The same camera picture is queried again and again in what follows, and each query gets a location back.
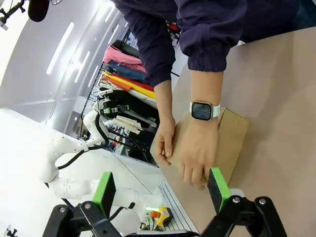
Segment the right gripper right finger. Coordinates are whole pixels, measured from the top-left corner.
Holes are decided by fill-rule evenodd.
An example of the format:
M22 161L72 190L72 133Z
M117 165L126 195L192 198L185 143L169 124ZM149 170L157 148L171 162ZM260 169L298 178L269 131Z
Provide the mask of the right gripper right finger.
M285 237L287 233L269 197L254 201L231 194L219 168L211 168L208 190L216 215L202 237L228 237L236 226L244 226L252 237Z

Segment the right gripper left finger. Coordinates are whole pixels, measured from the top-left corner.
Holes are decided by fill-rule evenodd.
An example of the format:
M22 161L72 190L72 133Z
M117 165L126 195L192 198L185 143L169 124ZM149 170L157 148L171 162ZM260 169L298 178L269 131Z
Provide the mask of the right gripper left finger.
M115 237L116 228L109 217L116 187L113 174L105 172L97 185L92 201L70 208L57 205L53 208L43 232L44 237L78 237L91 231L95 237Z

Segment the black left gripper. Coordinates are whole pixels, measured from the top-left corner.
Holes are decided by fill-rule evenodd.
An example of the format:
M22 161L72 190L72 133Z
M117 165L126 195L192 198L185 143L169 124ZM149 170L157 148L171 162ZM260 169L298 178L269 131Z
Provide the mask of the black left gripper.
M99 110L99 114L102 116L108 116L110 115L111 117L116 117L116 116L121 116L122 114L124 114L124 112L119 112L120 111L129 111L130 108L128 105L118 105L118 107L102 107Z

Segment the person's left hand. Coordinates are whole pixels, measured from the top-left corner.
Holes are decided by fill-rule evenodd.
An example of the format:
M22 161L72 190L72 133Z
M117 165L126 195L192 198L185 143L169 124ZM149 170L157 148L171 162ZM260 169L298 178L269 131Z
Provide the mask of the person's left hand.
M218 142L218 119L201 121L191 118L180 143L179 172L181 179L199 190L208 180Z

